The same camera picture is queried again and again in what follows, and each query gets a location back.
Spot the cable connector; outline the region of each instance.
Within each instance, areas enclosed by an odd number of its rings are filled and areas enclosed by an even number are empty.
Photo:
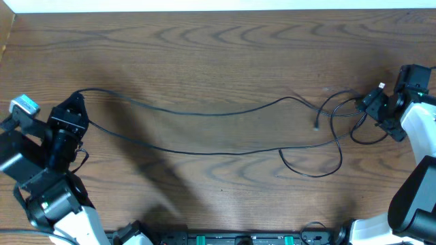
[[[315,124],[313,126],[313,130],[314,131],[319,131],[320,130],[320,123],[318,122],[318,120],[315,121]]]

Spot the wood grain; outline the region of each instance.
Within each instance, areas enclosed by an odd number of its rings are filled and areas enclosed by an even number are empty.
[[[7,39],[12,28],[15,14],[9,7],[0,1],[0,61],[3,56],[3,51],[6,49]]]
[[[367,93],[394,86],[404,64],[436,64],[436,10],[29,14],[16,19],[0,66],[0,106],[26,93],[52,106],[73,91],[102,87],[173,110],[233,112],[287,95],[320,105],[346,88]],[[435,90],[432,77],[430,90]],[[331,140],[328,121],[293,101],[225,118],[175,116],[86,93],[91,120],[159,146],[240,152]],[[328,105],[334,107],[338,101]],[[353,111],[352,105],[344,112]],[[357,118],[335,120],[345,133]],[[382,132],[369,121],[363,140]],[[196,157],[156,152],[90,127],[89,162],[78,172],[105,229],[141,220],[154,227],[225,230],[336,227],[385,212],[414,168],[409,142],[374,146],[341,140],[342,168],[308,179],[287,170],[277,152]],[[301,170],[325,173],[334,145],[287,150]],[[0,177],[0,227],[29,227]],[[1,236],[0,244],[46,243]]]

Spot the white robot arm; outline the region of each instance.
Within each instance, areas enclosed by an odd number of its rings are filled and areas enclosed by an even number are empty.
[[[110,234],[109,239],[82,181],[74,174],[77,169],[68,170],[77,152],[85,151],[80,140],[89,120],[83,96],[74,93],[54,107],[47,122],[35,119],[39,110],[35,102],[21,95],[11,101],[11,114],[0,124],[5,130],[0,135],[0,172],[17,181],[14,196],[30,223],[70,241],[50,237],[55,244],[153,245],[139,222]],[[14,130],[17,126],[21,132]],[[41,146],[25,134],[39,137]],[[19,189],[30,197],[24,200]]]
[[[429,68],[417,65],[404,66],[393,96],[388,99],[378,90],[372,96],[378,94],[379,101],[366,101],[365,112],[376,111],[377,114],[371,116],[395,140],[401,141],[407,134],[417,167],[395,195],[389,213],[352,223],[350,244],[435,242],[436,101],[427,95],[430,72]]]

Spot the black cable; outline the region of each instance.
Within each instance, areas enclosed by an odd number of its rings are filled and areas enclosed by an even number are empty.
[[[125,137],[124,135],[120,135],[118,133],[114,133],[112,131],[109,131],[109,130],[103,128],[102,126],[98,125],[97,123],[91,121],[91,120],[89,121],[89,123],[91,125],[93,125],[94,127],[102,130],[105,133],[108,133],[108,134],[115,136],[115,137],[119,137],[123,140],[127,140],[128,142],[132,142],[134,144],[145,146],[147,148],[152,148],[152,149],[160,150],[160,151],[164,151],[164,152],[171,152],[171,153],[175,153],[175,154],[188,154],[188,155],[197,155],[197,156],[214,156],[214,155],[242,156],[242,155],[247,155],[247,154],[255,154],[255,153],[260,153],[260,152],[270,152],[270,151],[281,150],[281,149],[284,149],[284,150],[287,150],[287,149],[308,149],[308,148],[316,148],[316,147],[326,146],[326,145],[331,144],[331,143],[336,141],[336,140],[330,140],[328,142],[324,142],[321,144],[315,144],[315,145],[309,145],[309,146],[285,146],[285,147],[268,148],[268,149],[261,149],[261,150],[252,150],[249,152],[237,152],[237,153],[232,153],[232,152],[186,152],[186,151],[182,151],[182,150],[170,150],[170,149],[155,146],[153,144],[146,143],[146,142],[143,142],[140,140],[134,140],[134,139],[131,139],[129,137]],[[340,140],[347,135],[349,135],[349,132],[344,133],[343,135],[339,136],[337,139]]]
[[[89,153],[87,152],[87,150],[85,150],[84,148],[80,148],[80,149],[76,150],[76,152],[74,153],[73,162],[76,160],[78,152],[83,152],[83,153],[85,153],[85,155],[84,155],[84,158],[82,160],[82,163],[77,168],[75,168],[74,170],[71,171],[73,174],[75,174],[84,165],[84,163],[87,162],[87,160],[89,158]]]
[[[34,230],[30,230],[30,229],[0,229],[0,233],[1,234],[25,234],[25,235],[45,235],[48,237],[54,237],[60,240],[63,240],[64,242],[68,242],[71,245],[79,245],[79,243],[70,240],[68,238],[65,238],[63,236],[60,235],[55,235],[53,233],[50,232],[45,232],[45,231],[34,231]]]
[[[263,108],[267,108],[268,106],[271,106],[271,105],[274,105],[276,103],[279,103],[280,101],[283,101],[285,99],[293,99],[295,101],[298,101],[301,104],[307,106],[308,108],[311,108],[312,110],[315,110],[318,113],[318,115],[319,114],[323,114],[324,116],[332,116],[331,114],[329,114],[327,112],[323,112],[322,108],[318,109],[315,106],[311,105],[310,103],[307,103],[306,101],[303,101],[302,99],[299,99],[299,98],[296,98],[296,97],[292,97],[292,96],[283,97],[283,98],[277,99],[277,100],[275,100],[273,102],[267,103],[266,105],[262,105],[260,107],[253,108],[253,109],[250,109],[250,110],[243,110],[243,111],[240,111],[240,112],[198,113],[198,112],[177,112],[177,111],[174,111],[174,110],[169,110],[169,109],[165,109],[165,108],[159,108],[157,106],[153,106],[153,105],[149,105],[147,103],[142,103],[142,102],[136,101],[136,100],[134,100],[134,99],[132,99],[130,97],[127,97],[127,96],[122,95],[120,93],[117,93],[115,91],[111,91],[111,90],[104,89],[104,88],[84,88],[84,89],[80,89],[80,90],[76,91],[75,93],[82,93],[82,92],[86,92],[86,91],[99,91],[99,92],[108,93],[110,95],[114,95],[114,96],[119,97],[121,99],[127,100],[128,102],[130,102],[130,103],[132,103],[134,105],[138,105],[140,107],[144,107],[144,108],[151,109],[151,110],[157,110],[157,111],[160,111],[160,112],[167,112],[167,113],[176,114],[176,115],[183,115],[183,116],[233,116],[233,115],[240,115],[240,114],[245,114],[245,113],[261,110]],[[355,116],[355,115],[357,115],[359,113],[360,112],[355,112],[355,113],[351,113],[351,114],[339,114],[339,115],[335,115],[335,116],[338,116],[338,117]]]
[[[315,129],[316,131],[318,131],[318,130],[320,129],[320,112],[322,112],[322,109],[323,109],[324,106],[327,104],[327,102],[329,102],[333,97],[336,97],[336,96],[341,95],[341,94],[343,94],[343,93],[353,93],[353,94],[357,95],[357,93],[356,93],[355,91],[353,91],[353,90],[346,90],[346,91],[340,91],[340,92],[337,92],[337,93],[331,95],[329,98],[327,98],[327,99],[325,100],[325,102],[321,105],[321,107],[319,108],[318,113],[316,114],[316,119],[315,119],[315,124],[314,124],[314,126],[313,126],[313,129]]]
[[[326,227],[325,225],[323,225],[323,224],[322,224],[321,222],[319,222],[319,221],[313,221],[313,222],[309,222],[309,223],[307,223],[307,225],[305,225],[305,226],[301,229],[301,231],[300,231],[300,240],[301,240],[301,242],[303,242],[303,243],[306,244],[306,245],[310,245],[310,244],[308,244],[308,243],[306,242],[306,239],[303,239],[303,237],[302,237],[302,233],[303,233],[303,231],[305,231],[305,229],[307,229],[307,227],[309,227],[309,226],[311,226],[311,225],[321,225],[322,227],[324,227],[325,229],[327,229],[327,227]],[[327,242],[326,244],[322,244],[322,245],[330,244],[330,240],[331,240],[331,237],[328,238],[328,242]]]
[[[356,99],[359,99],[359,97],[357,97],[357,98],[347,99],[347,100],[345,100],[344,102],[340,103],[340,104],[339,104],[339,105],[338,105],[338,106],[333,110],[332,115],[334,115],[334,114],[336,113],[336,111],[337,111],[340,107],[342,107],[342,105],[345,105],[347,102],[352,101],[352,100],[356,100]],[[321,178],[321,177],[326,177],[326,176],[329,176],[329,175],[331,175],[331,174],[334,174],[336,171],[338,171],[338,170],[341,168],[341,166],[342,166],[343,156],[342,156],[341,145],[340,145],[340,143],[339,143],[339,138],[336,136],[336,133],[334,132],[334,127],[333,127],[333,116],[330,117],[330,130],[332,131],[332,134],[333,134],[333,141],[336,142],[336,145],[338,146],[339,157],[340,157],[340,159],[339,159],[339,164],[337,165],[337,167],[336,167],[333,171],[331,171],[331,172],[329,172],[329,173],[327,173],[327,174],[322,174],[322,175],[317,175],[317,176],[315,176],[315,175],[310,175],[310,174],[305,174],[305,173],[302,173],[302,172],[300,172],[300,171],[297,171],[297,170],[295,170],[295,169],[293,169],[293,168],[291,167],[291,165],[289,164],[288,161],[286,161],[285,157],[283,156],[283,152],[282,152],[282,150],[280,149],[280,150],[279,150],[280,158],[281,158],[281,160],[283,161],[283,163],[285,164],[285,166],[286,166],[288,169],[290,169],[291,171],[293,171],[294,173],[296,173],[296,174],[300,174],[300,175],[302,175],[302,176],[310,177],[310,178]]]
[[[376,144],[384,139],[386,139],[386,137],[388,136],[388,134],[386,133],[385,135],[383,135],[383,137],[379,138],[378,140],[374,140],[372,142],[361,142],[360,140],[356,140],[356,138],[354,138],[353,136],[353,132],[358,129],[363,122],[367,119],[367,113],[365,113],[362,118],[360,118],[360,120],[356,123],[356,125],[354,125],[353,129],[349,132],[349,137],[352,139],[352,141],[356,142],[357,144],[362,144],[362,145],[371,145],[371,144]]]

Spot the white wall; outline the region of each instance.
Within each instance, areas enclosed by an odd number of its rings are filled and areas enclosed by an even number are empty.
[[[436,0],[4,0],[17,14],[436,8]]]

